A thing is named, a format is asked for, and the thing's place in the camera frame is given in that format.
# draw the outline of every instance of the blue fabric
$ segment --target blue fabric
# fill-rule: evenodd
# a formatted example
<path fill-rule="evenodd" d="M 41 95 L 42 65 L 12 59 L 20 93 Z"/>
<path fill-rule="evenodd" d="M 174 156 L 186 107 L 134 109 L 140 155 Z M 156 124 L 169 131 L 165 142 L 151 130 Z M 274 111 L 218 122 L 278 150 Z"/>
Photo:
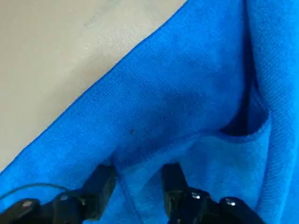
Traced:
<path fill-rule="evenodd" d="M 75 189 L 100 163 L 118 182 L 101 224 L 166 223 L 160 168 L 236 196 L 270 224 L 299 220 L 299 3 L 189 0 L 1 173 Z M 43 202 L 58 192 L 20 191 Z"/>

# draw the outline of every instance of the metal screw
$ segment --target metal screw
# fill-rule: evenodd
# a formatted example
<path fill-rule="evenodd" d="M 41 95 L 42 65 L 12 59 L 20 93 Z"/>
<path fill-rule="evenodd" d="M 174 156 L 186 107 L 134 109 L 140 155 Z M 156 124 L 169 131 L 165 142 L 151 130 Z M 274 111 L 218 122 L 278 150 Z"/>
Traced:
<path fill-rule="evenodd" d="M 29 206 L 31 206 L 32 205 L 32 202 L 31 201 L 26 201 L 26 202 L 24 202 L 23 203 L 23 207 L 29 207 Z"/>
<path fill-rule="evenodd" d="M 195 199 L 200 199 L 200 194 L 196 192 L 192 192 L 192 197 Z"/>
<path fill-rule="evenodd" d="M 67 200 L 69 197 L 67 196 L 67 195 L 62 195 L 61 197 L 60 197 L 60 200 L 61 201 L 65 201 L 65 200 Z"/>
<path fill-rule="evenodd" d="M 226 198 L 225 201 L 228 205 L 236 206 L 236 203 L 232 199 Z"/>

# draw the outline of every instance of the beige surface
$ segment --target beige surface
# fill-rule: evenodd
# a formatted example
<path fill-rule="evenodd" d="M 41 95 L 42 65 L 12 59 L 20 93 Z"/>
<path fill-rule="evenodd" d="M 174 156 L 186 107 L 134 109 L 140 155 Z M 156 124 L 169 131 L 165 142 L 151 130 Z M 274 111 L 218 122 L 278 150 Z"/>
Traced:
<path fill-rule="evenodd" d="M 0 171 L 185 0 L 0 0 Z"/>

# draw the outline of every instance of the blue cloth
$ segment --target blue cloth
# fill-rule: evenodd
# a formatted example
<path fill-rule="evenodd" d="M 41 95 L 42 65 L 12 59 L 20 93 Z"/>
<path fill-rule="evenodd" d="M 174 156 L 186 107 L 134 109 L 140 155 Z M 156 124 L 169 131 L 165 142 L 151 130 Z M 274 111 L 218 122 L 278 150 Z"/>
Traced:
<path fill-rule="evenodd" d="M 1 173 L 75 189 L 100 163 L 118 182 L 101 224 L 166 223 L 160 168 L 239 197 L 270 224 L 299 220 L 299 3 L 189 0 Z M 34 188 L 43 202 L 58 192 Z"/>

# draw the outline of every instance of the black cable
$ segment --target black cable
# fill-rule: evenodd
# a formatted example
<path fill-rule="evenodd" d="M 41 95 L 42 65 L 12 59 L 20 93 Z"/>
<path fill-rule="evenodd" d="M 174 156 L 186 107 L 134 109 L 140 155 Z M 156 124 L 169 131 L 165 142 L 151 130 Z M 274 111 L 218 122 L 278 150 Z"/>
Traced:
<path fill-rule="evenodd" d="M 75 194 L 73 191 L 71 191 L 70 189 L 67 189 L 65 187 L 56 185 L 56 184 L 52 184 L 52 183 L 32 183 L 32 184 L 27 184 L 18 188 L 15 188 L 5 194 L 3 194 L 2 196 L 0 196 L 0 200 L 3 200 L 4 198 L 10 196 L 11 194 L 14 194 L 15 192 L 22 190 L 22 189 L 26 189 L 26 188 L 32 188 L 32 187 L 52 187 L 52 188 L 56 188 L 56 189 L 60 189 L 66 192 L 66 194 L 73 196 L 74 198 L 77 198 L 81 203 L 84 203 L 84 200 L 81 199 L 77 194 Z"/>

